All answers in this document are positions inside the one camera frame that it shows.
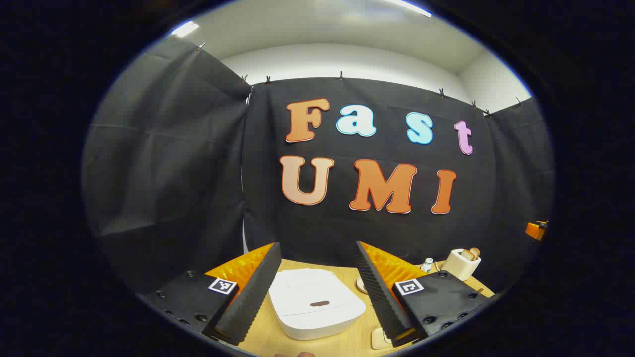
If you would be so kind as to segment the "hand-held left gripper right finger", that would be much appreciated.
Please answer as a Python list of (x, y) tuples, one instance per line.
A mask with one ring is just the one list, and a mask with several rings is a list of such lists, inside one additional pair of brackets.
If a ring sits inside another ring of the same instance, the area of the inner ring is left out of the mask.
[(359, 276), (394, 347), (442, 332), (489, 300), (448, 271), (426, 273), (366, 242), (356, 246)]

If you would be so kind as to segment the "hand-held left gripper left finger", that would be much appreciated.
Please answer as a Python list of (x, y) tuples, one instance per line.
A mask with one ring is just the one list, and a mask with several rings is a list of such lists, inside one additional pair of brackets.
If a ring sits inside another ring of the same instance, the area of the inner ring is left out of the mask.
[(280, 264), (280, 244), (272, 242), (206, 273), (181, 273), (142, 299), (195, 334), (237, 346), (245, 340)]

